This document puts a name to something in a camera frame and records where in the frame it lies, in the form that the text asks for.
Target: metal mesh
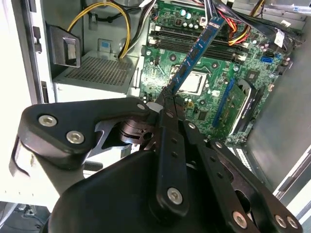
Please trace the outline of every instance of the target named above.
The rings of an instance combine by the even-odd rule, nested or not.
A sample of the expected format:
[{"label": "metal mesh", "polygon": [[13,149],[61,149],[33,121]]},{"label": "metal mesh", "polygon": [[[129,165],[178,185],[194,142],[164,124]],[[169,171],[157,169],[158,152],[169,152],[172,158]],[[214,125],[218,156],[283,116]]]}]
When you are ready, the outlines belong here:
[{"label": "metal mesh", "polygon": [[66,78],[79,79],[93,83],[122,86],[127,78],[131,64],[87,57],[80,68],[74,68]]}]

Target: screw head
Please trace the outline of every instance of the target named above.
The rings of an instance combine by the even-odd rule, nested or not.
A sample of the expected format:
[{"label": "screw head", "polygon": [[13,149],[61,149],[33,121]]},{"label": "screw head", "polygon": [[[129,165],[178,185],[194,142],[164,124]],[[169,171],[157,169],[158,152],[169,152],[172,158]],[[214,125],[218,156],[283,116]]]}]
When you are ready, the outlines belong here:
[{"label": "screw head", "polygon": [[281,218],[281,216],[276,215],[275,216],[277,223],[282,227],[282,228],[286,228],[286,223],[285,221]]},{"label": "screw head", "polygon": [[41,125],[46,127],[52,127],[57,124],[56,118],[50,115],[40,116],[38,121]]},{"label": "screw head", "polygon": [[173,114],[172,113],[167,112],[166,115],[168,115],[170,118],[173,118]]},{"label": "screw head", "polygon": [[140,109],[142,109],[142,110],[145,110],[144,105],[141,105],[140,103],[139,103],[139,104],[137,104],[137,107],[138,107],[138,108],[140,108]]},{"label": "screw head", "polygon": [[247,227],[247,222],[246,222],[244,216],[243,216],[240,212],[234,211],[234,212],[232,213],[232,216],[233,216],[234,221],[235,221],[241,228],[246,229],[246,227]]},{"label": "screw head", "polygon": [[291,217],[287,216],[287,221],[290,223],[292,227],[294,227],[295,229],[298,229],[297,223]]},{"label": "screw head", "polygon": [[183,202],[183,196],[176,188],[169,188],[167,190],[167,196],[175,205],[180,205]]},{"label": "screw head", "polygon": [[216,146],[217,146],[218,148],[222,148],[222,147],[223,147],[222,144],[221,144],[220,142],[215,142],[215,144],[216,144]]},{"label": "screw head", "polygon": [[188,124],[188,125],[189,125],[189,127],[190,127],[190,128],[195,129],[195,125],[194,125],[194,124],[192,124],[191,122],[189,122],[189,124]]},{"label": "screw head", "polygon": [[84,142],[84,136],[78,131],[70,131],[66,134],[67,140],[72,144],[81,144]]}]

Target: blue ram module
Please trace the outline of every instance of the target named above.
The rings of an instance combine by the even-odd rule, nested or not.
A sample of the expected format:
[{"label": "blue ram module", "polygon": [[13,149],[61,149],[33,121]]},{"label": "blue ram module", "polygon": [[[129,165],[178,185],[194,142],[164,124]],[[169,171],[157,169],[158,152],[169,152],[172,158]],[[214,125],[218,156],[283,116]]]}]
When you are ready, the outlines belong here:
[{"label": "blue ram module", "polygon": [[224,25],[224,22],[225,20],[219,17],[212,17],[210,19],[168,85],[168,88],[172,90],[173,95],[177,93],[183,82],[191,73],[194,66],[200,60],[208,46]]},{"label": "blue ram module", "polygon": [[217,127],[217,125],[218,125],[219,117],[220,117],[220,115],[222,114],[222,111],[223,111],[225,102],[227,101],[229,92],[230,92],[230,90],[232,89],[233,84],[234,84],[234,79],[232,78],[231,81],[230,81],[230,83],[229,83],[229,84],[227,85],[227,87],[225,88],[225,92],[224,92],[224,94],[223,94],[223,98],[222,98],[222,100],[220,101],[220,104],[219,104],[219,106],[218,106],[218,109],[217,109],[215,118],[214,118],[213,123],[212,123],[212,126],[213,126],[213,127]]}]

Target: connector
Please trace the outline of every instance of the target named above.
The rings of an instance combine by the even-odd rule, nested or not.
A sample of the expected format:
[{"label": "connector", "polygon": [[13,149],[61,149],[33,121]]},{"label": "connector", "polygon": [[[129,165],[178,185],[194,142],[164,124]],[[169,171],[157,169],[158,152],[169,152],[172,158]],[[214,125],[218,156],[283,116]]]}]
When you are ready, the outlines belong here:
[{"label": "connector", "polygon": [[273,62],[273,58],[271,57],[266,57],[266,56],[262,56],[260,61],[262,62],[266,62],[266,63],[272,63]]}]

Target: ram slot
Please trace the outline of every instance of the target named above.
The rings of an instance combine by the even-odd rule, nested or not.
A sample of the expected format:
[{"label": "ram slot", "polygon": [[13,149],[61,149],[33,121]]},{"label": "ram slot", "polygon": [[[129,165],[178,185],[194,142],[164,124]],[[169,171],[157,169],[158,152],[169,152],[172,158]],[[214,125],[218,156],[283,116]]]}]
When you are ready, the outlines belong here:
[{"label": "ram slot", "polygon": [[[163,41],[157,43],[156,45],[159,49],[163,50],[171,50],[175,52],[187,53],[191,49],[191,45],[171,42],[171,41]],[[204,57],[223,60],[223,61],[231,61],[235,62],[236,55],[234,52],[220,50],[216,48],[208,48],[206,52],[203,54]]]},{"label": "ram slot", "polygon": [[[194,32],[183,31],[183,30],[179,30],[179,29],[162,27],[161,30],[156,32],[155,35],[157,35],[159,37],[169,37],[169,38],[174,38],[174,39],[188,40],[190,43],[194,43],[197,40],[197,38],[199,37],[200,33],[194,33]],[[245,50],[245,48],[243,48],[241,45],[229,46],[227,39],[226,38],[222,38],[222,39],[223,40],[214,39],[211,43],[211,46],[223,45],[227,49],[234,48],[234,49],[238,49],[240,51]]]}]

